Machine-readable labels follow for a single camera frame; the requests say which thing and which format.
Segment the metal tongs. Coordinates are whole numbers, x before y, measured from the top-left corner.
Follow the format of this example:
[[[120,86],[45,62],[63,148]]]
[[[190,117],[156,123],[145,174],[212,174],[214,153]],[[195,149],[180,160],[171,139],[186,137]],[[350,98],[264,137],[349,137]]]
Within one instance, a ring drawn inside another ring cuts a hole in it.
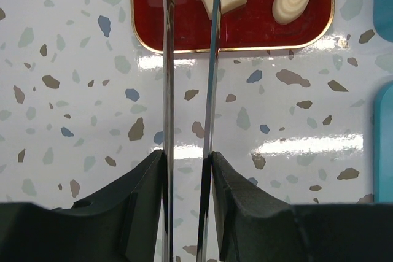
[[[163,0],[163,150],[166,163],[165,181],[163,185],[163,261],[174,260],[174,10],[175,0]],[[200,211],[196,247],[197,261],[207,260],[209,199],[212,176],[212,140],[216,106],[220,20],[221,0],[213,0],[208,89],[206,95],[203,139]]]

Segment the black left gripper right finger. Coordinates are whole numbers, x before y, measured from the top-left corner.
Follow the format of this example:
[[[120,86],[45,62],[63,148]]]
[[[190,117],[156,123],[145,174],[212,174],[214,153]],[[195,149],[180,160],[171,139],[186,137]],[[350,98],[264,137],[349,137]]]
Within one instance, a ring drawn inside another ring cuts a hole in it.
[[[390,204],[288,204],[212,155],[221,261],[391,261]]]

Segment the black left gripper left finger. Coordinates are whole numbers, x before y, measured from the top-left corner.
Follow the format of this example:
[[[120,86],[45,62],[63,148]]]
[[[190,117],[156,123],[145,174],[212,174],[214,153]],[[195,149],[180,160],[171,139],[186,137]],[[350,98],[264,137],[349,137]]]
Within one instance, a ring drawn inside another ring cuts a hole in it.
[[[1,261],[153,261],[163,151],[70,209],[1,204]]]

